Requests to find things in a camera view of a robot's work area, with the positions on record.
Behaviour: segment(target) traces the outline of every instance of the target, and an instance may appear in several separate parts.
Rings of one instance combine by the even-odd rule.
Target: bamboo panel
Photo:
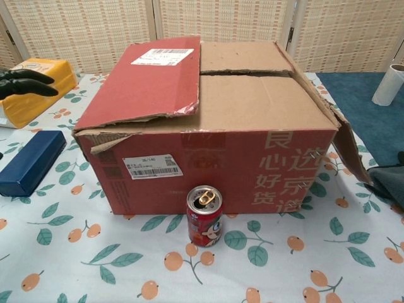
[[[279,40],[287,0],[160,0],[162,38],[204,41]]]
[[[20,63],[11,49],[13,46],[6,34],[6,28],[0,18],[0,69],[9,69]]]
[[[109,72],[129,44],[150,40],[144,0],[5,0],[32,57]]]
[[[294,59],[311,72],[383,71],[402,26],[402,0],[308,0]]]

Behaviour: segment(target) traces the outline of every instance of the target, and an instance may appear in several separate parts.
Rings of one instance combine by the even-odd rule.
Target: yellow object
[[[32,69],[54,78],[54,87],[59,94],[43,97],[34,93],[12,95],[0,100],[0,126],[23,128],[48,107],[77,85],[76,76],[66,60],[30,58],[12,69]]]

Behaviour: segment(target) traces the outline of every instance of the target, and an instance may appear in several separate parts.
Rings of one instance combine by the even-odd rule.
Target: can pull tab
[[[208,205],[216,198],[216,194],[213,191],[205,191],[202,196],[199,197],[200,205]]]

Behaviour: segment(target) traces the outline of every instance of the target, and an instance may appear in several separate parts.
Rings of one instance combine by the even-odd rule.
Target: paper towel roll
[[[392,64],[373,95],[375,104],[389,106],[404,83],[404,65]]]

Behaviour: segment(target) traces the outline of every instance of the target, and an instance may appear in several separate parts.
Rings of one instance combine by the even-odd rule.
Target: cardboard box
[[[161,64],[150,49],[193,52],[131,64]],[[202,184],[225,213],[298,211],[334,138],[367,180],[348,123],[276,43],[202,43],[200,63],[198,37],[132,45],[77,123],[115,214],[184,213]]]

